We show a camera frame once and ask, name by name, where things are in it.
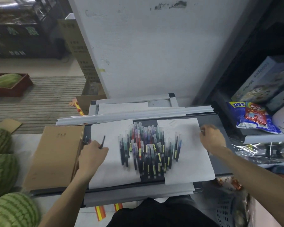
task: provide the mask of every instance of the pile of pens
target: pile of pens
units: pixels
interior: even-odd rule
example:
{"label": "pile of pens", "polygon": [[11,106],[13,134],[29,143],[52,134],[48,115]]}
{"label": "pile of pens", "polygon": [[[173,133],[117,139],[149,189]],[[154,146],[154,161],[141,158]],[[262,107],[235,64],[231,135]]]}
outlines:
{"label": "pile of pens", "polygon": [[179,160],[182,145],[181,135],[176,133],[175,139],[165,141],[164,131],[157,126],[142,126],[135,122],[126,131],[126,136],[119,136],[121,163],[128,167],[130,154],[133,156],[135,170],[140,176],[150,178],[164,176],[172,168],[173,159]]}

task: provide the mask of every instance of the brown notebook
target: brown notebook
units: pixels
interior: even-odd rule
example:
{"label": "brown notebook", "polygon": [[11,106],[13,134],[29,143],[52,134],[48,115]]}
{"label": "brown notebook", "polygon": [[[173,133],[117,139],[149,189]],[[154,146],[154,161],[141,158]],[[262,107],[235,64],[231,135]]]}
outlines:
{"label": "brown notebook", "polygon": [[77,169],[84,126],[47,126],[23,183],[28,190],[67,187]]}

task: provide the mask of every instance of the candy bag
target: candy bag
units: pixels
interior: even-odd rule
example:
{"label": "candy bag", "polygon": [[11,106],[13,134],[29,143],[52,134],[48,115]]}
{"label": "candy bag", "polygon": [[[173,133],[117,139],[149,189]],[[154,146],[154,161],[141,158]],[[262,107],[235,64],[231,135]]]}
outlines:
{"label": "candy bag", "polygon": [[264,107],[251,102],[228,102],[231,114],[236,119],[238,128],[261,129],[273,134],[282,134],[273,125],[271,116]]}

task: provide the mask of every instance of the white wall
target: white wall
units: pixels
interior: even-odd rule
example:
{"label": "white wall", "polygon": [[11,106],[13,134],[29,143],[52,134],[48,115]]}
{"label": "white wall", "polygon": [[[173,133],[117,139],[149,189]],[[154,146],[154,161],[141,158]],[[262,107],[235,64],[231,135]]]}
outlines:
{"label": "white wall", "polygon": [[69,1],[110,98],[175,93],[181,106],[196,96],[249,2]]}

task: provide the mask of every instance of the striped mat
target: striped mat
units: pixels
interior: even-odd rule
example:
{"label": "striped mat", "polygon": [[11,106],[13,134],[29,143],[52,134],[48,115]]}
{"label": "striped mat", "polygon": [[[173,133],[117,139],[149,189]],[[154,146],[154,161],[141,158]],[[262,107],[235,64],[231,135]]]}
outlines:
{"label": "striped mat", "polygon": [[84,76],[31,77],[34,86],[23,97],[0,97],[0,121],[12,118],[23,124],[14,134],[42,133],[45,126],[54,126],[59,117],[79,115],[68,105],[81,95]]}

